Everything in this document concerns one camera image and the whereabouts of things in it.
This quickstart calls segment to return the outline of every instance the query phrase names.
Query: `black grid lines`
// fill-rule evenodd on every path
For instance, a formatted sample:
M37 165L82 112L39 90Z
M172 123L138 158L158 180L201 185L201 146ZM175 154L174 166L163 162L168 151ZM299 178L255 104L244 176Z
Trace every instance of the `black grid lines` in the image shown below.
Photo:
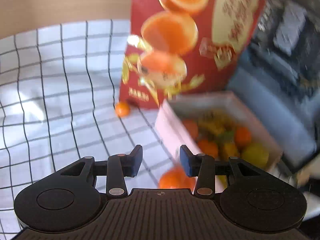
M89 77L89 80L90 80L90 85L91 85L91 93L92 93L92 105L93 105L93 109L92 109L92 115L93 115L93 118L94 118L94 122L97 126L97 129L98 129L98 132L99 132L99 135L100 135L100 138L101 138L101 141L103 142L103 146L106 150L106 153L108 156L110 156L110 153L106 147L106 143L104 142L103 140L103 137L101 135L101 131L99 129L99 125L97 123L97 119L96 119L96 116L94 114L94 111L96 110L96 105L94 103L94 93L93 93L93 85L92 85L92 80L91 80L91 77L90 77L90 74L89 74L89 70L88 70L88 56L87 56L87 53L88 53L88 22L86 21L85 22L85 68L87 70L87 74L88 74L88 77Z
M143 113L134 109L126 119L114 112L129 21L81 25L82 32L69 28L70 33L64 25L50 26L46 36L42 29L34 30L32 40L26 42L17 34L6 39L7 50L3 50L3 43L0 46L0 131L4 141L0 176L6 176L6 183L0 181L0 198L8 200L0 206L0 235L6 234L6 240L19 232L12 206L19 191L76 159L92 155L96 161L106 160L109 155L128 154L135 144L143 144L143 165L137 178L128 181L128 187L132 182L156 187L159 171L172 164L153 130L155 120L142 119ZM35 111L41 111L43 118L39 119ZM150 141L148 137L139 141L144 133L151 135ZM17 180L25 177L26 171L17 169L22 166L28 167L32 181ZM103 192L105 178L100 182L96 188ZM9 217L14 221L10 225Z
M65 62L64 62L64 52L63 52L63 41L62 41L62 24L60 24L60 36L61 36L61 54L62 54L62 65L63 65L63 71L64 71L64 74L65 74L65 78L66 78L66 82L67 82L67 91L68 91L68 100L69 100L69 107L70 107L70 113L71 113L71 129L72 129L72 134L73 134L73 138L75 140L75 144L76 144L76 149L77 149L77 152L78 152L78 156L79 156L79 159L81 159L80 157L80 153L79 153L79 149L78 149L78 144L77 144L77 140L76 140L76 135L75 135L75 131L73 129L73 113L72 113L72 108L71 108L71 100L70 100L70 90L69 90L69 82L68 82L68 77L67 77L67 73L66 73L66 67L65 67Z
M47 120L47 125L48 125L48 138L49 138L49 146L50 146L50 152L51 152L51 159L52 159L52 166L53 170L56 171L56 166L54 165L54 159L53 159L53 154L52 154L52 143L51 143L51 136L50 136L50 125L49 125L49 118L48 118L48 111L47 107L45 104L45 98L44 98L44 86L43 86L43 75L42 75L42 62L41 62L41 54L39 50L39 30L36 30L36 42L37 42L37 51L39 54L39 59L40 59L40 74L41 74L41 88L42 88L42 97L43 97L43 104L44 104L44 111L45 111L45 117Z
M1 230L2 230L2 232L4 232L4 230L3 230L3 226L2 226L2 223L1 223L1 219L0 219L0 226L1 226Z
M31 178L31 183L33 183L32 180L32 172L31 172L31 162L30 162L30 146L29 146L29 142L28 142L28 138L27 138L27 134L26 134L26 127L25 127L25 111L23 109L23 105L21 102L21 95L20 95L20 91L19 91L19 78L20 78L20 55L19 55L19 51L17 48L17 44L16 44L16 35L13 37L14 40L14 47L16 49L17 52L17 58L18 58L18 80L17 80L17 92L18 92L18 96L19 96L19 101L20 101L20 106L23 112L23 133L24 133L24 137L26 139L27 145L28 145L28 158L29 158L29 169L30 169L30 178Z

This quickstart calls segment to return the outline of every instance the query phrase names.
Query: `chinese characters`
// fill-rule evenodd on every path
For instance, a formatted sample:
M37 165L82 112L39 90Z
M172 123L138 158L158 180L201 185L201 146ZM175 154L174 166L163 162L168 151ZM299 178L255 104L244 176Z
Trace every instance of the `chinese characters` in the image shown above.
M239 42L244 25L247 20L247 10L252 0L225 0L222 6L222 12L233 19L233 27L228 35L233 42Z
M214 58L220 62L230 62L235 51L230 45L218 46L208 38L202 38L199 47L200 55L207 58Z
M138 99L145 101L145 102L149 101L149 96L146 93L141 92L136 89L133 89L133 88L129 88L129 96L132 96L134 98L138 98Z

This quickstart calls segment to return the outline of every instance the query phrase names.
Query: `dark object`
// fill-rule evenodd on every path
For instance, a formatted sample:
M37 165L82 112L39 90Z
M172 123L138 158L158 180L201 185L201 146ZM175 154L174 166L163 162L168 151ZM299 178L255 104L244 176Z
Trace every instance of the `dark object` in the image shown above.
M268 0L227 89L257 116L294 174L320 153L320 0Z
M25 229L15 239L307 239L296 227L306 212L304 196L272 175L238 159L215 161L180 148L188 189L133 189L142 147L94 162L91 156L22 190L14 209ZM107 175L106 194L95 188ZM229 187L215 194L215 175Z
M320 240L319 233L320 216L314 217L301 223L300 230L312 240Z
M306 185L300 187L301 192L309 192L320 197L320 179L310 178Z

